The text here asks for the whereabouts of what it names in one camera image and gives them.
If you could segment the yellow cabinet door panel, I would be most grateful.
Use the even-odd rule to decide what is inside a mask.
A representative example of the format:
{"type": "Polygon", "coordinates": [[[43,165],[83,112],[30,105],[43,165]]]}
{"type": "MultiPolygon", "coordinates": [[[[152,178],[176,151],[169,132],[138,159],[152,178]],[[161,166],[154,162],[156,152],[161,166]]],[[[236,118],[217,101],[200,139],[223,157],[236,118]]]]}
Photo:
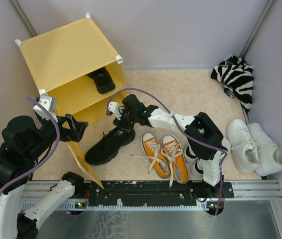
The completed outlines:
{"type": "Polygon", "coordinates": [[[98,186],[100,186],[102,189],[104,189],[104,186],[97,176],[97,174],[92,169],[91,165],[86,162],[85,155],[79,145],[79,143],[70,141],[67,142],[67,146],[69,147],[72,155],[74,156],[74,159],[78,165],[78,167],[92,180],[95,182],[98,186]]]}

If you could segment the black shoe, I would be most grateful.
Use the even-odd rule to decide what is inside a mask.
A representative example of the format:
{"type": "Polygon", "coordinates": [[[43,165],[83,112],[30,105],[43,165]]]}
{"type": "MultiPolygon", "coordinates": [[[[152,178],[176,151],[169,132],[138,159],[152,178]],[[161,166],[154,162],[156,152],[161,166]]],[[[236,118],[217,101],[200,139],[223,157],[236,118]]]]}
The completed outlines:
{"type": "Polygon", "coordinates": [[[115,127],[87,151],[85,161],[91,165],[106,164],[116,157],[121,147],[131,143],[135,136],[134,129],[126,131],[115,127]]]}
{"type": "Polygon", "coordinates": [[[100,94],[105,94],[109,91],[112,91],[116,87],[110,73],[105,67],[90,72],[86,74],[86,76],[94,81],[96,89],[100,94]]]}

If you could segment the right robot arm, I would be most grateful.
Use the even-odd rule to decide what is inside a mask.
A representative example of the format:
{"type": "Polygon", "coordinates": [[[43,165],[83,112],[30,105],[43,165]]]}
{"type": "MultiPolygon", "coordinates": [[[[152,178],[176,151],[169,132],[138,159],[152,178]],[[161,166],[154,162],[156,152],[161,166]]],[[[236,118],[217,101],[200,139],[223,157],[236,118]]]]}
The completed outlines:
{"type": "Polygon", "coordinates": [[[121,104],[108,102],[107,114],[114,114],[114,125],[130,130],[136,123],[152,128],[167,129],[183,134],[188,144],[182,147],[180,140],[167,134],[159,142],[152,133],[141,138],[145,157],[151,161],[160,177],[169,177],[169,183],[184,184],[189,180],[187,164],[205,182],[204,191],[216,197],[222,191],[221,163],[226,158],[230,143],[210,117],[203,112],[196,116],[174,114],[162,103],[145,106],[136,95],[125,97],[121,104]]]}

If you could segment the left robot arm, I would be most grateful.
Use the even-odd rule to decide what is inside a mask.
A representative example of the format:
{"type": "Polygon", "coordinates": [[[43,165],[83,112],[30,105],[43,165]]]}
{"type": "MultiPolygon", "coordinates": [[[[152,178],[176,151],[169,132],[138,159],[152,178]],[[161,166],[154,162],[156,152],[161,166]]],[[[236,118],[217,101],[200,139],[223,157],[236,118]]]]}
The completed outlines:
{"type": "Polygon", "coordinates": [[[48,159],[58,142],[79,142],[87,122],[72,115],[51,121],[42,119],[37,128],[29,116],[13,118],[2,131],[0,146],[0,239],[34,239],[43,223],[67,199],[85,192],[82,176],[68,172],[31,209],[21,212],[20,201],[28,176],[48,159]]]}

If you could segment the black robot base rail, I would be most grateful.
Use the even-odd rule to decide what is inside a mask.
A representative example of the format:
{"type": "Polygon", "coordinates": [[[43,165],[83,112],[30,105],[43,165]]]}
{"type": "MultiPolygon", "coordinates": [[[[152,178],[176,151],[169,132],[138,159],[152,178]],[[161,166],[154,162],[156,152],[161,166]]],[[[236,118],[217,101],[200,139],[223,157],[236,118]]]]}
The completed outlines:
{"type": "Polygon", "coordinates": [[[230,182],[216,186],[202,181],[172,186],[167,181],[103,181],[103,184],[104,188],[93,182],[83,183],[82,191],[58,209],[74,215],[92,210],[203,210],[218,215],[223,211],[224,200],[234,197],[230,182]]]}

